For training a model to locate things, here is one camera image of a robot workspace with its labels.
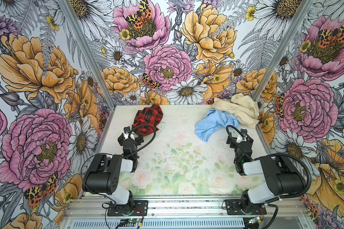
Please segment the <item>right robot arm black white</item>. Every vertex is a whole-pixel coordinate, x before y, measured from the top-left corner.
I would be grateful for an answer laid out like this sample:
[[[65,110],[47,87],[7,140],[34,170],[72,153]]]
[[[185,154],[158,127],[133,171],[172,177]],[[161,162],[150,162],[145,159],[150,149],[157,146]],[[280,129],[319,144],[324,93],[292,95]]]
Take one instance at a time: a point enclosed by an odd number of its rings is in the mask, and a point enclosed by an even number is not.
[[[241,176],[263,175],[265,182],[244,191],[238,203],[232,204],[243,213],[249,214],[264,208],[265,204],[284,198],[303,195],[311,186],[309,168],[296,157],[288,154],[271,154],[253,159],[253,139],[243,141],[228,135],[227,143],[235,150],[235,168]]]

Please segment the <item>red black plaid cloth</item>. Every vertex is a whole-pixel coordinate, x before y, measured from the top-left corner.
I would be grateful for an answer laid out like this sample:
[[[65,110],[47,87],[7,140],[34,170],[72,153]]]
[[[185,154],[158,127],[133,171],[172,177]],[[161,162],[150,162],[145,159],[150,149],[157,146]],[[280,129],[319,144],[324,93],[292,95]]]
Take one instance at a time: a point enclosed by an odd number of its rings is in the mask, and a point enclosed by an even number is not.
[[[163,112],[159,104],[153,104],[136,113],[132,129],[137,135],[147,136],[153,133],[152,127],[158,131],[158,124],[163,118]]]

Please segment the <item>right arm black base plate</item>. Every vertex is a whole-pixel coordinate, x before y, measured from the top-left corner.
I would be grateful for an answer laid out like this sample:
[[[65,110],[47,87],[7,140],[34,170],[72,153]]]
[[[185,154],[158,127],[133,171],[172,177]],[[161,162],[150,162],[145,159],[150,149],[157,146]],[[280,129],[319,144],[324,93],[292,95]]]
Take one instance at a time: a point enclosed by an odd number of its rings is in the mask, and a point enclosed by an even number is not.
[[[222,209],[228,215],[266,215],[267,211],[263,204],[243,203],[239,199],[226,199],[222,203]]]

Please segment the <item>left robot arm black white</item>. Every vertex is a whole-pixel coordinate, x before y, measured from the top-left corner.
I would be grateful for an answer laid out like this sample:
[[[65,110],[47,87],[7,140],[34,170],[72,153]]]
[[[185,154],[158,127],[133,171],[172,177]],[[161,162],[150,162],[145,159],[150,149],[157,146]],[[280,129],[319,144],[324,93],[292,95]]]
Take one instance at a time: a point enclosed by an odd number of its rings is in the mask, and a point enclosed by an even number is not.
[[[83,178],[84,192],[99,194],[111,200],[117,207],[133,209],[131,191],[120,185],[121,173],[133,173],[138,165],[138,146],[144,142],[143,136],[122,134],[118,138],[123,154],[96,154]]]

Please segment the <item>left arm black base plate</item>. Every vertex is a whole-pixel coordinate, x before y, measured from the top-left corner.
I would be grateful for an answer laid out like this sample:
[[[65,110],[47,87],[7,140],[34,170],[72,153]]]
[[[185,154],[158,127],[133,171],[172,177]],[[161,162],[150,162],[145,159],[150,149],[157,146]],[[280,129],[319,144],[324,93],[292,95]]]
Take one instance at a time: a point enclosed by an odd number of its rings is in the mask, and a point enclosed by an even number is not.
[[[149,202],[147,200],[129,201],[125,205],[111,205],[106,215],[108,217],[147,216]]]

